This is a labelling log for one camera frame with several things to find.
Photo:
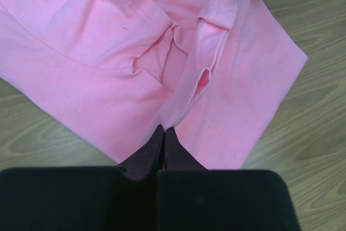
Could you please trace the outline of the pink t shirt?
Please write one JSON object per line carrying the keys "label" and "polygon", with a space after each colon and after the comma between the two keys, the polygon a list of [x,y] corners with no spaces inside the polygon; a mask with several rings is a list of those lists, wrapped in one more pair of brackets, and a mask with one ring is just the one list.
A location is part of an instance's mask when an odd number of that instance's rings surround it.
{"label": "pink t shirt", "polygon": [[240,168],[306,60],[262,0],[1,0],[1,78],[116,162]]}

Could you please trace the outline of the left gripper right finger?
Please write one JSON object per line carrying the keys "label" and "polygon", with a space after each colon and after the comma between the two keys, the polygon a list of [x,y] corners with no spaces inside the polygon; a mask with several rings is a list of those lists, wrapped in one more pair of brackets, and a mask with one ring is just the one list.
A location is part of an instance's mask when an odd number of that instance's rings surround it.
{"label": "left gripper right finger", "polygon": [[270,170],[208,170],[179,142],[164,139],[157,175],[158,230],[300,230],[283,179]]}

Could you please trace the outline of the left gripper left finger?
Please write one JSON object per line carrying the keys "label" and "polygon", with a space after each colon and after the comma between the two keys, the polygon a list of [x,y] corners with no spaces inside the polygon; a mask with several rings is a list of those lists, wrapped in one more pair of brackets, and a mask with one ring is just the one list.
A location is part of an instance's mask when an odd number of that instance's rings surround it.
{"label": "left gripper left finger", "polygon": [[119,166],[1,171],[1,230],[155,230],[164,131]]}

